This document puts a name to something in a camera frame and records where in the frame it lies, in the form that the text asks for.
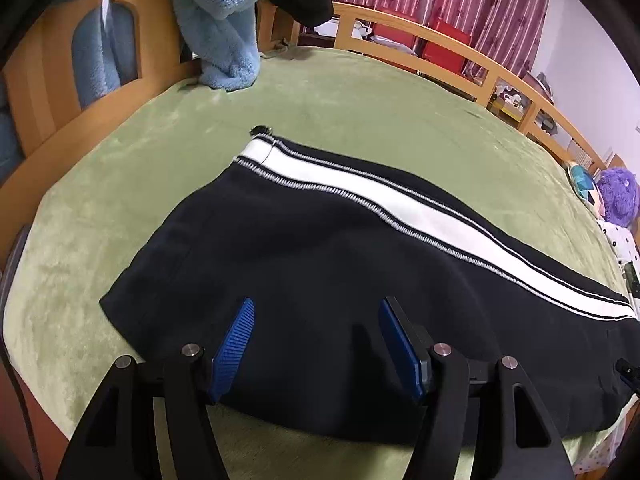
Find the left red chair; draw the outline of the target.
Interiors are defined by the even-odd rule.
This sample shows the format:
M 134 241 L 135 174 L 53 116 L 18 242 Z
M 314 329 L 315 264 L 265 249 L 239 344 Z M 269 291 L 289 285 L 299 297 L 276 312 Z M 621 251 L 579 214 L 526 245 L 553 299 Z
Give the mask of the left red chair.
M 416 44 L 416 36 L 387 25 L 374 23 L 370 39 L 378 44 L 390 46 L 406 53 L 412 53 Z

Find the wooden bed frame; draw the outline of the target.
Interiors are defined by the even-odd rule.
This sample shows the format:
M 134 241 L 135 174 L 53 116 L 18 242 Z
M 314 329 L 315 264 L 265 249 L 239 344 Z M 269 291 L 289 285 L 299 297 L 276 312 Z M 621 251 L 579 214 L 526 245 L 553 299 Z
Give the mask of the wooden bed frame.
M 25 426 L 25 438 L 29 438 L 32 455 L 38 457 L 43 479 L 476 479 L 473 465 L 474 441 L 477 427 L 477 396 L 468 401 L 444 401 L 447 413 L 439 409 L 436 416 L 436 434 L 431 444 L 431 466 L 426 476 L 418 477 L 405 471 L 413 469 L 418 448 L 413 442 L 407 445 L 373 443 L 378 439 L 374 430 L 381 429 L 382 422 L 375 422 L 373 429 L 364 429 L 365 422 L 372 422 L 374 415 L 389 408 L 408 408 L 409 440 L 423 440 L 422 429 L 425 406 L 414 404 L 411 396 L 398 386 L 393 359 L 390 359 L 384 338 L 378 326 L 379 296 L 398 296 L 407 318 L 411 299 L 400 299 L 402 292 L 375 292 L 382 288 L 384 278 L 390 278 L 389 270 L 381 271 L 382 278 L 364 278 L 373 283 L 364 284 L 360 295 L 372 292 L 373 299 L 344 299 L 350 307 L 371 310 L 364 321 L 346 321 L 346 350 L 337 350 L 340 356 L 353 353 L 355 371 L 347 370 L 346 389 L 355 390 L 356 379 L 363 376 L 364 385 L 372 386 L 369 393 L 346 393 L 355 400 L 347 400 L 355 407 L 346 418 L 363 416 L 364 422 L 353 422 L 364 431 L 365 437 L 328 438 L 334 429 L 295 430 L 287 426 L 305 425 L 306 422 L 265 422 L 261 418 L 277 418 L 276 415 L 238 413 L 230 404 L 240 400 L 246 385 L 241 385 L 241 372 L 249 372 L 250 350 L 257 349 L 259 322 L 275 321 L 275 313 L 269 313 L 268 302 L 276 307 L 287 307 L 287 292 L 292 292 L 294 271 L 284 270 L 284 292 L 267 292 L 267 299 L 260 299 L 262 292 L 230 292 L 231 299 L 215 299 L 214 308 L 224 312 L 215 314 L 213 336 L 194 335 L 198 330 L 188 328 L 192 335 L 178 335 L 178 342 L 168 342 L 168 350 L 149 348 L 142 341 L 142 333 L 155 328 L 151 321 L 143 321 L 142 328 L 129 327 L 127 307 L 116 312 L 115 296 L 124 282 L 143 266 L 141 278 L 165 262 L 169 250 L 160 248 L 155 255 L 151 246 L 151 263 L 143 264 L 146 255 L 141 248 L 153 234 L 169 220 L 171 211 L 178 214 L 178 205 L 189 206 L 186 196 L 200 188 L 207 191 L 209 181 L 218 177 L 254 177 L 258 184 L 268 184 L 267 191 L 326 191 L 316 198 L 330 198 L 337 206 L 356 206 L 355 214 L 363 212 L 364 220 L 375 223 L 375 229 L 400 235 L 401 242 L 427 242 L 418 248 L 443 249 L 453 266 L 460 263 L 479 263 L 495 266 L 498 276 L 488 273 L 488 278 L 503 278 L 502 274 L 515 273 L 516 284 L 524 281 L 528 289 L 541 288 L 552 297 L 566 292 L 564 285 L 558 294 L 549 292 L 544 276 L 532 271 L 533 278 L 524 276 L 529 267 L 522 264 L 523 275 L 513 270 L 521 263 L 506 255 L 511 263 L 496 263 L 485 256 L 484 249 L 474 252 L 471 243 L 454 242 L 442 234 L 419 228 L 400 212 L 401 206 L 391 205 L 386 198 L 374 198 L 364 187 L 387 188 L 387 182 L 365 174 L 380 168 L 358 169 L 350 174 L 340 166 L 352 166 L 355 162 L 329 163 L 329 169 L 319 169 L 331 174 L 314 182 L 312 176 L 302 176 L 303 170 L 312 166 L 303 146 L 285 148 L 283 144 L 302 144 L 311 151 L 339 154 L 337 158 L 355 157 L 367 159 L 373 165 L 391 166 L 416 174 L 418 180 L 431 181 L 445 191 L 435 192 L 435 198 L 427 199 L 427 213 L 442 217 L 442 224 L 452 229 L 452 237 L 459 231 L 478 234 L 481 242 L 489 235 L 480 235 L 480 228 L 493 233 L 499 242 L 514 246 L 524 257 L 534 256 L 544 260 L 544 268 L 552 274 L 560 271 L 564 280 L 569 279 L 578 288 L 587 287 L 605 300 L 582 298 L 582 292 L 569 290 L 576 301 L 587 300 L 590 318 L 571 318 L 569 328 L 581 330 L 594 328 L 595 335 L 587 335 L 587 350 L 578 350 L 576 340 L 568 336 L 552 336 L 551 328 L 542 330 L 543 342 L 549 344 L 559 339 L 567 342 L 571 355 L 578 358 L 593 356 L 598 361 L 608 359 L 600 382 L 606 390 L 613 388 L 616 415 L 605 415 L 615 422 L 604 422 L 605 430 L 576 438 L 563 437 L 563 445 L 572 465 L 578 458 L 588 456 L 587 450 L 595 450 L 596 443 L 606 442 L 612 430 L 627 430 L 629 411 L 638 406 L 639 399 L 620 379 L 613 363 L 621 353 L 628 361 L 639 366 L 639 325 L 635 318 L 625 318 L 623 311 L 634 310 L 637 304 L 629 304 L 623 278 L 614 263 L 613 248 L 584 210 L 565 174 L 567 157 L 549 143 L 542 146 L 544 132 L 536 125 L 538 112 L 544 110 L 559 119 L 560 126 L 568 128 L 570 136 L 585 149 L 599 170 L 605 164 L 585 137 L 574 128 L 558 108 L 554 108 L 542 94 L 530 84 L 486 55 L 470 47 L 463 47 L 450 37 L 440 36 L 422 25 L 410 24 L 403 18 L 394 18 L 388 11 L 367 9 L 350 3 L 337 3 L 333 14 L 340 17 L 336 43 L 331 49 L 300 48 L 291 37 L 273 38 L 273 22 L 277 6 L 259 0 L 257 3 L 257 50 L 260 74 L 254 84 L 238 91 L 213 89 L 198 82 L 203 75 L 204 60 L 186 61 L 182 58 L 182 25 L 178 24 L 174 3 L 177 0 L 74 0 L 55 4 L 43 10 L 43 18 L 37 18 L 17 44 L 2 67 L 6 83 L 6 97 L 25 158 L 17 166 L 9 180 L 1 185 L 1 368 L 12 382 L 14 396 L 18 396 L 21 422 Z M 401 72 L 399 68 L 385 64 L 393 61 L 401 64 L 401 55 L 408 55 L 369 41 L 347 39 L 347 29 L 352 30 L 357 18 L 390 28 L 413 28 L 412 36 L 436 39 L 441 46 L 449 44 L 472 64 L 481 67 L 482 76 L 454 75 L 431 62 L 414 59 L 415 72 L 427 74 L 472 96 L 473 103 L 452 96 L 432 82 Z M 92 47 L 101 41 L 100 61 L 112 62 L 103 68 L 114 68 L 119 87 L 98 98 L 88 106 L 80 102 L 78 47 Z M 494 95 L 498 82 L 510 82 L 530 99 L 532 111 L 524 114 L 524 127 L 510 129 L 499 118 L 485 110 Z M 437 98 L 435 117 L 456 122 L 453 136 L 460 133 L 463 139 L 455 153 L 434 154 L 455 174 L 464 160 L 460 158 L 464 148 L 491 148 L 488 162 L 494 169 L 513 170 L 512 177 L 500 177 L 500 184 L 480 178 L 481 188 L 498 192 L 500 186 L 510 186 L 510 191 L 526 191 L 526 184 L 533 185 L 534 192 L 558 191 L 562 196 L 559 211 L 573 211 L 579 219 L 566 223 L 578 228 L 576 236 L 597 246 L 598 262 L 612 268 L 608 278 L 576 269 L 580 258 L 570 257 L 567 248 L 559 248 L 559 254 L 539 248 L 526 236 L 515 234 L 512 228 L 497 220 L 498 208 L 485 212 L 473 200 L 462 197 L 451 185 L 439 182 L 440 177 L 424 174 L 435 170 L 436 162 L 424 162 L 426 153 L 420 154 L 420 162 L 410 167 L 409 155 L 419 156 L 419 148 L 442 148 L 430 144 L 428 132 L 410 136 L 409 124 L 401 121 L 415 114 L 420 120 L 415 126 L 424 127 L 428 122 L 427 98 Z M 444 143 L 453 139 L 451 133 L 439 133 Z M 355 203 L 340 198 L 352 198 Z M 462 278 L 469 278 L 465 270 Z M 247 344 L 242 365 L 238 369 L 232 388 L 219 401 L 208 393 L 196 393 L 195 378 L 204 379 L 205 349 L 209 362 L 215 359 L 218 367 L 219 347 L 234 324 L 253 321 L 250 329 L 243 328 L 235 339 L 245 336 Z

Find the dark phone on pillow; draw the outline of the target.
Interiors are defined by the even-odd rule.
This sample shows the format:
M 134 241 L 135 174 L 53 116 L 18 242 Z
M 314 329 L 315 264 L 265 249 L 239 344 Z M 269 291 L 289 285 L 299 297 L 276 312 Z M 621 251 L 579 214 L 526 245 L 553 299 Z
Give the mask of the dark phone on pillow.
M 632 262 L 627 262 L 623 265 L 623 274 L 631 296 L 640 298 L 640 281 Z

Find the white floral pillow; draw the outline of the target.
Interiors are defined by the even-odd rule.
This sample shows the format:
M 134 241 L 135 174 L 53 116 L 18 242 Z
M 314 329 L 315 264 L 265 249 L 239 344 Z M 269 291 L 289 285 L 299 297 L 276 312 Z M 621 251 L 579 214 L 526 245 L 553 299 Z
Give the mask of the white floral pillow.
M 598 220 L 598 225 L 608 239 L 620 266 L 624 266 L 627 263 L 639 263 L 636 242 L 628 229 L 605 220 Z

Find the right red chair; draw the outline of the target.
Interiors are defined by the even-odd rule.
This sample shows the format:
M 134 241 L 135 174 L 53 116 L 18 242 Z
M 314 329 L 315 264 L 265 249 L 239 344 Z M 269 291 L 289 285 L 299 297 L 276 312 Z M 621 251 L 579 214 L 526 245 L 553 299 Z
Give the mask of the right red chair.
M 441 32 L 442 34 L 462 42 L 467 46 L 471 43 L 471 35 L 461 29 L 446 23 L 441 18 L 431 24 L 431 28 Z M 430 63 L 438 65 L 451 73 L 461 75 L 466 64 L 466 58 L 454 51 L 448 50 L 434 42 L 427 42 L 423 48 L 421 58 Z

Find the green plush bed blanket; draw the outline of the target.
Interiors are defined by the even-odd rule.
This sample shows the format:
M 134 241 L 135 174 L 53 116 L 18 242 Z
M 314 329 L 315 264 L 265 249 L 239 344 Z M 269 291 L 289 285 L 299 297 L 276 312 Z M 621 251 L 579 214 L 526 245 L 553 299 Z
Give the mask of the green plush bed blanket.
M 140 108 L 47 192 L 10 289 L 4 338 L 38 405 L 69 438 L 129 346 L 99 305 L 186 196 L 250 129 L 430 181 L 518 240 L 616 292 L 622 272 L 564 169 L 538 144 L 437 84 L 363 56 L 299 48 L 235 92 L 183 81 Z

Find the purple plush toy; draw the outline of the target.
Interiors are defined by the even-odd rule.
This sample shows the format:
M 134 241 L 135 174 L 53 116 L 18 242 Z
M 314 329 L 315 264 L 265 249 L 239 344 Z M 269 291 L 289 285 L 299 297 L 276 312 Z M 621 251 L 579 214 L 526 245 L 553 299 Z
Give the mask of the purple plush toy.
M 597 187 L 603 200 L 605 220 L 628 228 L 639 212 L 636 176 L 623 167 L 608 168 L 600 172 Z

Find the geometric pattern pillow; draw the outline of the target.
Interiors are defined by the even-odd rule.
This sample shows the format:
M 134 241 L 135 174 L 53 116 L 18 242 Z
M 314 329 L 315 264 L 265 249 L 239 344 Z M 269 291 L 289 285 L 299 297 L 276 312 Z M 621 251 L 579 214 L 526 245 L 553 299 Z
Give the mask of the geometric pattern pillow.
M 566 173 L 570 184 L 578 198 L 590 211 L 594 218 L 604 218 L 604 203 L 600 191 L 591 174 L 583 166 L 569 162 L 566 165 Z

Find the light blue fleece blanket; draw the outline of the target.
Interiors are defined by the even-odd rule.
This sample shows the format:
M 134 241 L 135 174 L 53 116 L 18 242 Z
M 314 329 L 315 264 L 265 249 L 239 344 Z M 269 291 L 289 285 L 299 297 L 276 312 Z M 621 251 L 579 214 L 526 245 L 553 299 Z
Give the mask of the light blue fleece blanket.
M 172 0 L 183 39 L 201 60 L 202 84 L 228 92 L 254 84 L 260 67 L 258 0 Z

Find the black pants with white stripe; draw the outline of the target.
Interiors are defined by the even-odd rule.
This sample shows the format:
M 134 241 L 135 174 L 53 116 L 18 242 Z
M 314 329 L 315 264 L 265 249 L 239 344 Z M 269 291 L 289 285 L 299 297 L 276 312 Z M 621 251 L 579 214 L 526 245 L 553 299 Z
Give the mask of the black pants with white stripe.
M 255 325 L 222 399 L 312 434 L 410 445 L 419 409 L 378 327 L 408 319 L 472 360 L 520 362 L 564 437 L 611 427 L 639 359 L 629 300 L 408 172 L 253 136 L 185 198 L 100 301 L 143 359 L 215 352 L 244 299 Z

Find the red chair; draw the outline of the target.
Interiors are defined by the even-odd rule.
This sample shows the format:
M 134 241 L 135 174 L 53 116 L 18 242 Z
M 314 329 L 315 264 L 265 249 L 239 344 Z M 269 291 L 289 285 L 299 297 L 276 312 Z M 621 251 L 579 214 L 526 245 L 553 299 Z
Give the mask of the red chair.
M 406 53 L 412 53 L 416 44 L 416 36 L 387 25 L 374 23 L 370 39 L 378 44 L 390 46 Z
M 471 35 L 461 29 L 446 23 L 441 18 L 431 24 L 431 28 L 441 32 L 442 34 L 462 42 L 467 46 L 471 43 Z M 434 42 L 427 42 L 423 48 L 421 58 L 430 63 L 438 65 L 451 73 L 461 75 L 466 64 L 466 58 L 454 51 L 448 50 Z

